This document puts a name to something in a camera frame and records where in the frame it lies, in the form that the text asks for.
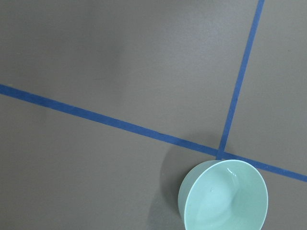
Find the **mint green bowl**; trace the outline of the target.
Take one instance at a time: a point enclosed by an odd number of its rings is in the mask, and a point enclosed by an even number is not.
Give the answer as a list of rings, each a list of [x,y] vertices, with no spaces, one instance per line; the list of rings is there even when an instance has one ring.
[[[260,172],[245,161],[205,161],[183,179],[177,204],[187,230],[260,230],[268,190]]]

